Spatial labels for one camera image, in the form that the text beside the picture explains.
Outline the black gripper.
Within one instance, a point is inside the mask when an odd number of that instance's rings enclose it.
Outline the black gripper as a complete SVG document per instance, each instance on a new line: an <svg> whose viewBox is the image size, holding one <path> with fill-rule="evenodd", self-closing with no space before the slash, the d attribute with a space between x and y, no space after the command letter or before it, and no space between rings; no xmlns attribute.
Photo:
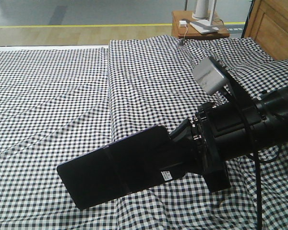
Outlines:
<svg viewBox="0 0 288 230"><path fill-rule="evenodd" d="M203 175L208 190L230 188L225 161L253 152L241 116L234 105L197 107L189 119L171 133L159 125L162 144L158 147L158 169L162 175Z"/></svg>

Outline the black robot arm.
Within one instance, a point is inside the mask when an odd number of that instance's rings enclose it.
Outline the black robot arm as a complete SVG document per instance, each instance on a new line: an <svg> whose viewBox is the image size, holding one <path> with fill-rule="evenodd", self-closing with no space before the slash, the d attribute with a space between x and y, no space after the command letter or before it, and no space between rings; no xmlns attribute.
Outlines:
<svg viewBox="0 0 288 230"><path fill-rule="evenodd" d="M255 150L288 142L288 86L252 99L247 92L228 102L197 108L194 119L184 120L170 134L161 171L181 177L186 172L203 176L211 192L230 187L226 161Z"/></svg>

